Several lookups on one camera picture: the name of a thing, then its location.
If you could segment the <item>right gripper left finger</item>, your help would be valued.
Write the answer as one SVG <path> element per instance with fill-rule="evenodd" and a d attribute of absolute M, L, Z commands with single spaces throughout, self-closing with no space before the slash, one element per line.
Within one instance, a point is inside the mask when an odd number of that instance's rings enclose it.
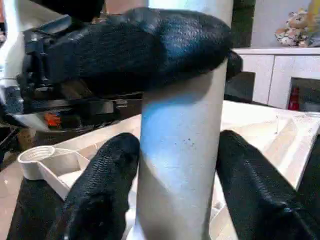
<path fill-rule="evenodd" d="M 71 187 L 48 238 L 120 240 L 139 155 L 140 142 L 132 133 L 106 141 Z"/>

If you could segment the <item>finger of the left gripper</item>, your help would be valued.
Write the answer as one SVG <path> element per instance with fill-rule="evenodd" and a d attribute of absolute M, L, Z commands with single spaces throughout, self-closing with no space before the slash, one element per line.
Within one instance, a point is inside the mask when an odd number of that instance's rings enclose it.
<path fill-rule="evenodd" d="M 230 51 L 227 56 L 226 80 L 230 80 L 243 70 L 243 59 L 239 54 Z"/>
<path fill-rule="evenodd" d="M 232 48 L 230 27 L 201 12 L 134 8 L 87 24 L 49 48 L 53 83 L 151 87 L 210 72 Z"/>

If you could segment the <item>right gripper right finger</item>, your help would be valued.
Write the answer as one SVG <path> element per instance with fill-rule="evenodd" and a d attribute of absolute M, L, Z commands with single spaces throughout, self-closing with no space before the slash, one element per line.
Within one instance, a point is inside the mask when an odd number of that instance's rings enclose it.
<path fill-rule="evenodd" d="M 234 131 L 220 133 L 216 171 L 240 240 L 320 238 L 320 212 Z"/>

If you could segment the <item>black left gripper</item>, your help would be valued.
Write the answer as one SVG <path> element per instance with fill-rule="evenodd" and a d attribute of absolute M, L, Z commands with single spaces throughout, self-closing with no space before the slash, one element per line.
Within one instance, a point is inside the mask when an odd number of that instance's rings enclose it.
<path fill-rule="evenodd" d="M 69 15 L 24 31 L 25 56 L 16 76 L 16 115 L 43 118 L 130 118 L 141 112 L 141 95 L 98 98 L 80 79 L 61 80 L 65 72 L 49 61 L 48 50 L 60 37 L 84 27 Z"/>

